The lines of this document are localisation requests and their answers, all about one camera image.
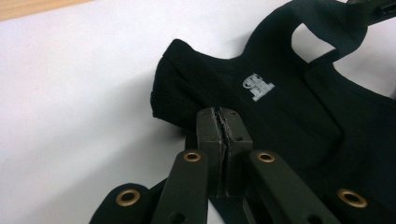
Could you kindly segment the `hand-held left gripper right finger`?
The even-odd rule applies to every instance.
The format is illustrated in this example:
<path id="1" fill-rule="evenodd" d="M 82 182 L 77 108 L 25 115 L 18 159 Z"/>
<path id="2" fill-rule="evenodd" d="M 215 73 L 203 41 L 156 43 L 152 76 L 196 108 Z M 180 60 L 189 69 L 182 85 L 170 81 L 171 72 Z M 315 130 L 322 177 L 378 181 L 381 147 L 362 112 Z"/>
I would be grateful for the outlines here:
<path id="1" fill-rule="evenodd" d="M 246 156 L 253 148 L 253 142 L 237 112 L 222 108 L 220 117 L 226 146 L 223 161 L 223 186 L 227 197 L 236 197 L 243 193 L 246 185 L 244 165 Z"/>

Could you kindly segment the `black tank top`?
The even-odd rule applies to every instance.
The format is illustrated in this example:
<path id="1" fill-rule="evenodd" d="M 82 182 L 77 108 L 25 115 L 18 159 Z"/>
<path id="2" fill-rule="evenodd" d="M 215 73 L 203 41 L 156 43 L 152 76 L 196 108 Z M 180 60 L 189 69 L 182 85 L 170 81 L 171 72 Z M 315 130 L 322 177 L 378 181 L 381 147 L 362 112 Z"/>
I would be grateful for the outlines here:
<path id="1" fill-rule="evenodd" d="M 258 149 L 280 155 L 343 224 L 396 224 L 396 101 L 339 74 L 357 49 L 338 0 L 291 0 L 222 60 L 175 40 L 155 74 L 156 118 L 194 131 L 197 113 L 226 107 Z"/>

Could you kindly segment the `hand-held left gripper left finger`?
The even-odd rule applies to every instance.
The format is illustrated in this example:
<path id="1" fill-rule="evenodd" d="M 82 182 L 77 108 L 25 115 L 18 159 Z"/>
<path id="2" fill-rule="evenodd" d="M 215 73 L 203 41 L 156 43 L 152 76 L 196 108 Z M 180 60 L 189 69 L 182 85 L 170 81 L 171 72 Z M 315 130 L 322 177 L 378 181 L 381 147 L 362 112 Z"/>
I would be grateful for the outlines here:
<path id="1" fill-rule="evenodd" d="M 224 195 L 223 162 L 225 146 L 222 132 L 222 115 L 219 108 L 210 107 L 198 112 L 196 118 L 198 149 L 208 157 L 208 195 Z"/>

